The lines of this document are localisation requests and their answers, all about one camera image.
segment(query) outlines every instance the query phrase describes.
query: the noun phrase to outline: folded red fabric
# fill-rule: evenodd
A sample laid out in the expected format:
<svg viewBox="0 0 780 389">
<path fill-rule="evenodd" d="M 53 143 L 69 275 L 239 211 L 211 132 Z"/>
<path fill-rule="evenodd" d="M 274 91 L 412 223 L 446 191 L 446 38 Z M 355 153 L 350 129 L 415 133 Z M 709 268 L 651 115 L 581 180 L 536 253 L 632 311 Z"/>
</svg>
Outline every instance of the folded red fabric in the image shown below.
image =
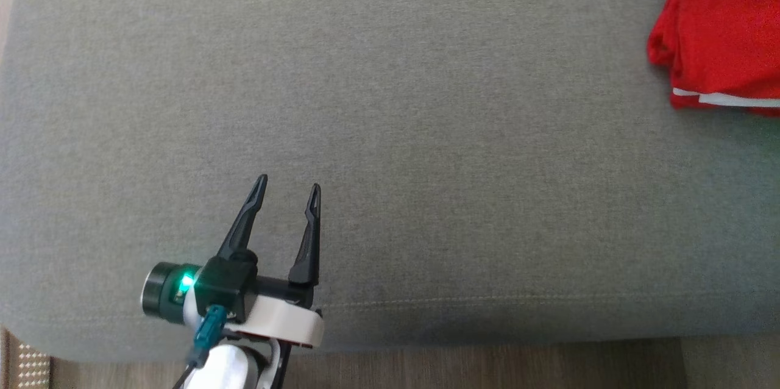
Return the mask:
<svg viewBox="0 0 780 389">
<path fill-rule="evenodd" d="M 647 42 L 677 108 L 780 116 L 780 0 L 666 0 Z"/>
</svg>

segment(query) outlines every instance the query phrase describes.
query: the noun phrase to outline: gray couch cushion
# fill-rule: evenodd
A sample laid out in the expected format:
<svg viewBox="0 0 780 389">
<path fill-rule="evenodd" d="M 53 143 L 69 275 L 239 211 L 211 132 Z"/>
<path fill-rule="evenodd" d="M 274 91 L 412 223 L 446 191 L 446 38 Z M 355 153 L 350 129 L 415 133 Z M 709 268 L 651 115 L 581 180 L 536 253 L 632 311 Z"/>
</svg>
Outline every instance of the gray couch cushion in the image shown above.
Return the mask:
<svg viewBox="0 0 780 389">
<path fill-rule="evenodd" d="M 180 357 L 144 277 L 203 262 L 266 172 L 266 274 L 322 184 L 326 348 L 777 329 L 780 124 L 668 106 L 662 4 L 17 0 L 0 321 Z"/>
</svg>

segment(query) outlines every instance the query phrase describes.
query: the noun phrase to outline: cable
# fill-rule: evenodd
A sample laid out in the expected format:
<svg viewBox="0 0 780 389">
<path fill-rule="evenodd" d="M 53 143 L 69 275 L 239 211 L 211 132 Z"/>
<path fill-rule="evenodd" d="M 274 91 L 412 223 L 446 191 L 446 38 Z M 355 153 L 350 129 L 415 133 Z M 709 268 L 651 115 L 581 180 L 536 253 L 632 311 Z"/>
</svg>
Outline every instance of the cable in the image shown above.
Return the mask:
<svg viewBox="0 0 780 389">
<path fill-rule="evenodd" d="M 184 381 L 187 381 L 187 377 L 189 377 L 194 370 L 195 370 L 194 363 L 190 363 L 189 365 L 187 365 L 187 367 L 184 369 L 184 372 L 182 373 L 182 376 L 179 377 L 179 379 L 173 385 L 173 389 L 182 389 L 182 387 L 184 387 Z"/>
<path fill-rule="evenodd" d="M 206 310 L 206 317 L 198 327 L 193 337 L 193 347 L 187 353 L 187 367 L 184 373 L 173 385 L 173 389 L 184 387 L 184 381 L 195 369 L 201 369 L 206 365 L 208 352 L 222 339 L 222 329 L 228 321 L 228 310 L 222 305 L 210 305 Z"/>
</svg>

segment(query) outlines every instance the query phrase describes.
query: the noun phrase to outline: teal cable connector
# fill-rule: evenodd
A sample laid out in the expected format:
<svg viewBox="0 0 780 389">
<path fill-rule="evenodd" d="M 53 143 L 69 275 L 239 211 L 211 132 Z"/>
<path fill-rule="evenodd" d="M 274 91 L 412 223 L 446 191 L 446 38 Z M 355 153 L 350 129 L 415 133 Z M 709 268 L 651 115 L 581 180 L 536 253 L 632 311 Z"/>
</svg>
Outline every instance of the teal cable connector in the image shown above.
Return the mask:
<svg viewBox="0 0 780 389">
<path fill-rule="evenodd" d="M 228 310 L 222 305 L 211 305 L 206 317 L 193 337 L 193 347 L 187 354 L 187 364 L 198 369 L 206 364 L 208 352 L 222 339 L 222 329 L 228 321 Z"/>
</svg>

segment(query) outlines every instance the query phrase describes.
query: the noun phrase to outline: green led light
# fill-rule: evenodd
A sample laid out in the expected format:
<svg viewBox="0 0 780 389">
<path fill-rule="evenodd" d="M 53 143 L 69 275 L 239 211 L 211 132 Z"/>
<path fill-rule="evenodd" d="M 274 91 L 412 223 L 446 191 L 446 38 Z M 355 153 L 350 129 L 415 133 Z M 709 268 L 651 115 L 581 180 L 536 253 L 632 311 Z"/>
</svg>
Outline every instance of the green led light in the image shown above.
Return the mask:
<svg viewBox="0 0 780 389">
<path fill-rule="evenodd" d="M 187 291 L 190 289 L 190 287 L 195 284 L 195 278 L 192 278 L 190 275 L 184 275 L 182 277 L 181 284 L 179 284 L 179 290 L 181 291 Z"/>
</svg>

